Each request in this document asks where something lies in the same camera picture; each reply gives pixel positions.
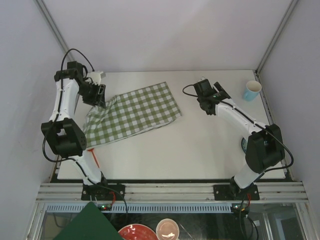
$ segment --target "green board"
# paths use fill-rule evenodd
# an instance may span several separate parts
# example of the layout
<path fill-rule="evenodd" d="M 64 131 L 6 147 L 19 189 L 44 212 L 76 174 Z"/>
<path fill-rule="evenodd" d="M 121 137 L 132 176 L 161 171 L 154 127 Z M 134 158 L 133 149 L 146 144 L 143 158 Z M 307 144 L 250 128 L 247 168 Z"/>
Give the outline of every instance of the green board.
<path fill-rule="evenodd" d="M 66 226 L 54 240 L 123 240 L 93 202 Z"/>

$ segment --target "green checkered towel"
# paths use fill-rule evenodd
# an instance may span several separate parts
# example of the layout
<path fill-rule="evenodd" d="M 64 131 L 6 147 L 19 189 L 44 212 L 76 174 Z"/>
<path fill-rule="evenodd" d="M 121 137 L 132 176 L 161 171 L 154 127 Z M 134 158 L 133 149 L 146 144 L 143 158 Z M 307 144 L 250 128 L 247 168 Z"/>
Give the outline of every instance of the green checkered towel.
<path fill-rule="evenodd" d="M 166 82 L 116 95 L 86 115 L 87 147 L 113 143 L 172 123 L 181 111 Z"/>

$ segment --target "red bowl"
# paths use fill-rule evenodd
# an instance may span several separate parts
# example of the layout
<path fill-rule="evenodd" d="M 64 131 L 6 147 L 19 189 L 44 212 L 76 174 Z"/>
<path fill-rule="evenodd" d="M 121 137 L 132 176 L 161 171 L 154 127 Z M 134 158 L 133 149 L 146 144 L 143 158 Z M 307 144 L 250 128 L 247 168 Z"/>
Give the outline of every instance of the red bowl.
<path fill-rule="evenodd" d="M 125 240 L 158 240 L 152 229 L 141 224 L 130 224 L 121 228 L 118 233 Z"/>

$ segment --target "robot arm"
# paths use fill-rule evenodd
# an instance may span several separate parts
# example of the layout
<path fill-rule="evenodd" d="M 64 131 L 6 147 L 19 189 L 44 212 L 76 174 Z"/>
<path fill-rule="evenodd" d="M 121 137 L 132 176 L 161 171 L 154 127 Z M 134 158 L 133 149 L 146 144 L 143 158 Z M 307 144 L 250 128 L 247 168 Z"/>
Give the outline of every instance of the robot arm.
<path fill-rule="evenodd" d="M 92 185 L 90 181 L 95 184 L 99 183 L 103 175 L 92 153 L 86 150 L 85 134 L 73 119 L 77 95 L 82 96 L 85 104 L 104 108 L 106 106 L 106 86 L 85 81 L 84 68 L 85 66 L 81 63 L 73 61 L 67 63 L 66 70 L 56 72 L 54 76 L 56 82 L 54 109 L 49 122 L 42 123 L 41 131 L 44 134 L 44 141 L 48 142 L 53 153 L 60 155 L 63 159 L 73 160 L 72 164 L 82 176 L 83 183 Z"/>
<path fill-rule="evenodd" d="M 264 174 L 267 168 L 285 158 L 284 147 L 274 139 L 276 137 L 282 142 L 281 131 L 277 125 L 268 126 L 250 117 L 236 106 L 218 82 L 211 87 L 210 82 L 204 79 L 193 86 L 201 109 L 207 115 L 216 115 L 228 121 L 240 130 L 247 141 L 246 165 L 231 179 L 231 184 L 235 185 L 233 192 L 248 188 Z"/>

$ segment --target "wall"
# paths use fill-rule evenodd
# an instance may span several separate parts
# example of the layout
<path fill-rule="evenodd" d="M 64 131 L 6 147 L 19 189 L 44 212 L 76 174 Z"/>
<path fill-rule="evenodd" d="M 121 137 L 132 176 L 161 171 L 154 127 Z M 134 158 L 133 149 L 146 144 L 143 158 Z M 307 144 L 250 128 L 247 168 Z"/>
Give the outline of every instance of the wall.
<path fill-rule="evenodd" d="M 256 69 L 290 2 L 45 0 L 66 42 L 106 72 Z"/>
<path fill-rule="evenodd" d="M 261 80 L 275 121 L 295 156 L 293 175 L 303 181 L 320 217 L 320 1 L 300 0 L 264 66 Z"/>
<path fill-rule="evenodd" d="M 1 3 L 0 39 L 0 235 L 20 240 L 52 169 L 40 126 L 54 107 L 63 53 L 32 0 Z"/>

